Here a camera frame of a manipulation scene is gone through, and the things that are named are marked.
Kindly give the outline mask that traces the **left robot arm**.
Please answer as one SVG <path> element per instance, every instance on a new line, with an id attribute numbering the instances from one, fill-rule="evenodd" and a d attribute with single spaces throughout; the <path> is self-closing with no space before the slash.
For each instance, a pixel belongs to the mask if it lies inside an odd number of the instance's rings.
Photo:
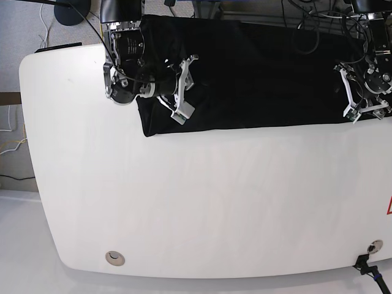
<path id="1" fill-rule="evenodd" d="M 391 102 L 383 96 L 391 94 L 391 36 L 388 31 L 388 16 L 391 1 L 346 1 L 350 7 L 342 14 L 342 28 L 350 44 L 355 46 L 347 28 L 350 13 L 365 17 L 367 26 L 353 20 L 363 30 L 365 42 L 357 61 L 339 62 L 335 70 L 341 75 L 347 93 L 348 105 L 343 117 L 357 122 L 363 114 L 383 119 L 391 113 Z"/>

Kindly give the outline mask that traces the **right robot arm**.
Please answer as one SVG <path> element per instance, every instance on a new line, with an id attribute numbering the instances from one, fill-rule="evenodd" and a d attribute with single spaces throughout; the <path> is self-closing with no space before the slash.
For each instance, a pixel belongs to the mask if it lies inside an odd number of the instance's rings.
<path id="1" fill-rule="evenodd" d="M 190 66 L 199 57 L 186 55 L 174 28 L 166 29 L 172 40 L 156 41 L 153 26 L 143 18 L 144 8 L 144 1 L 101 2 L 105 94 L 121 105 L 157 98 L 184 124 L 195 110 L 185 93 L 194 86 Z"/>

